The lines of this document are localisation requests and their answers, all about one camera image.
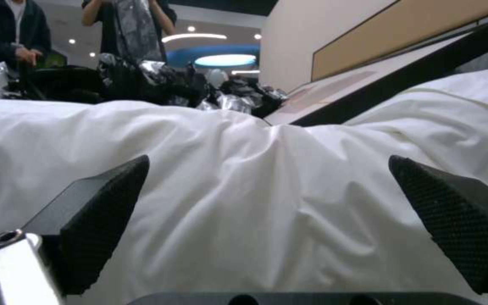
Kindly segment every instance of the ceiling light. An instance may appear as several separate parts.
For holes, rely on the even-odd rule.
[[[200,66],[207,67],[231,67],[245,66],[255,63],[255,56],[244,54],[224,54],[201,57],[195,61]]]
[[[248,71],[232,71],[231,74],[232,75],[258,75],[259,73],[261,73],[261,71],[259,70],[248,70]]]
[[[167,43],[172,40],[177,40],[177,39],[184,39],[184,38],[213,38],[213,39],[227,39],[227,36],[225,35],[217,35],[215,33],[179,33],[176,35],[172,36],[167,36],[161,41],[163,43]]]

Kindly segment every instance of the black jacket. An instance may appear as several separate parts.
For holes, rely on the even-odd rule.
[[[16,23],[14,14],[5,0],[0,0],[0,62],[6,61],[15,66],[15,49],[11,45],[16,41]],[[20,27],[20,43],[28,49],[37,49],[43,54],[51,49],[50,30],[42,9],[33,0],[26,0]]]

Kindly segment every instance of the white wall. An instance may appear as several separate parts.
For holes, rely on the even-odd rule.
[[[395,0],[279,0],[263,26],[260,82],[290,91],[310,82],[319,48]]]

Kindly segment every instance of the textured black grip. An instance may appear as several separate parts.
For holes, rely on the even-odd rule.
[[[64,294],[97,281],[133,213],[150,162],[139,157],[101,175],[73,182],[24,227],[43,237],[41,255]]]
[[[397,156],[389,168],[432,239],[476,293],[488,293],[488,186]]]

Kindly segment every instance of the white fabric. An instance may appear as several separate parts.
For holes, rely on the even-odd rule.
[[[5,1],[7,2],[8,7],[10,7],[10,10],[14,15],[16,25],[16,43],[20,43],[20,25],[22,23],[22,16],[24,15],[26,0],[23,0],[23,2],[21,3],[16,3],[13,0]]]
[[[160,291],[480,299],[387,163],[397,154],[488,184],[488,71],[313,128],[139,102],[0,101],[0,231],[22,226],[71,181],[141,154],[151,169],[128,229],[99,282],[72,304],[123,305]]]

